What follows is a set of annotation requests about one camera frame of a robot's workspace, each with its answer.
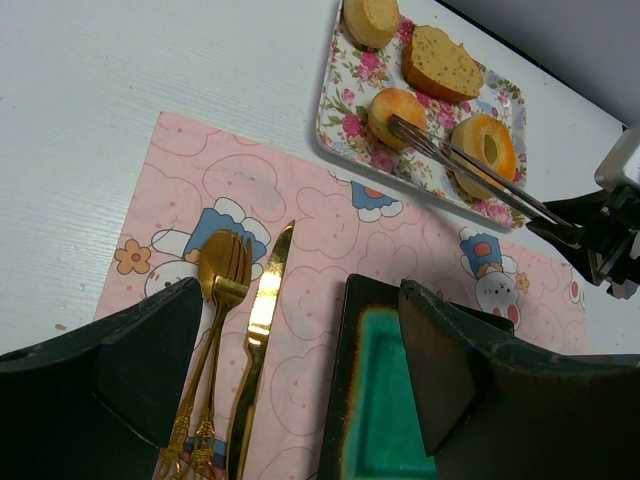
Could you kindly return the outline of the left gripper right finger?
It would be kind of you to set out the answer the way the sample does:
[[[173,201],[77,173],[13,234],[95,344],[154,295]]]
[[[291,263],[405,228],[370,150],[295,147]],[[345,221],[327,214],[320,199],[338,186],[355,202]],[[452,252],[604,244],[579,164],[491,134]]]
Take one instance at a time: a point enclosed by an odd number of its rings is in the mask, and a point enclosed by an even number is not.
[[[635,479],[639,358],[563,355],[413,280],[398,300],[424,450],[441,479]]]

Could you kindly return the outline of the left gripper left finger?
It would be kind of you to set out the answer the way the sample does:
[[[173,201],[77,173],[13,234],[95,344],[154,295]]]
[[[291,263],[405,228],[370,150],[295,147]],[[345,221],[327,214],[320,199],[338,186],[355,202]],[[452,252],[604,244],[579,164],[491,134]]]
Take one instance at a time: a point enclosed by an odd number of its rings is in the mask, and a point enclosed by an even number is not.
[[[1,357],[4,479],[149,479],[181,399],[203,301],[185,278]]]

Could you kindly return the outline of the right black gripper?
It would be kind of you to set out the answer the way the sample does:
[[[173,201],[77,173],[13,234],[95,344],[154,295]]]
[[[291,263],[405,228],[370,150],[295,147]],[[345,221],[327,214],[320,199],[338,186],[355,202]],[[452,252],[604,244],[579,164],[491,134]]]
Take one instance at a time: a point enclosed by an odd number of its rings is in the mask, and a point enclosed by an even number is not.
[[[639,287],[639,191],[623,185],[544,205],[570,224],[532,219],[527,229],[556,248],[583,246],[585,279],[595,286],[607,283],[607,293],[616,299],[630,299]],[[584,227],[581,243],[577,226]]]

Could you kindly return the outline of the metal tongs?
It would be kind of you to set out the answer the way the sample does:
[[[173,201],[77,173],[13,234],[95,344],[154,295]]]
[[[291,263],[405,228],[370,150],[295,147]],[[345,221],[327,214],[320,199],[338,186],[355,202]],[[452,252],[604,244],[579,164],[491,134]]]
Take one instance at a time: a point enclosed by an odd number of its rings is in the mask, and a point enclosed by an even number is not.
[[[549,211],[541,201],[500,177],[451,142],[422,130],[395,114],[388,120],[387,127],[396,138],[455,173],[463,175],[527,218],[544,218],[558,224],[570,224]]]

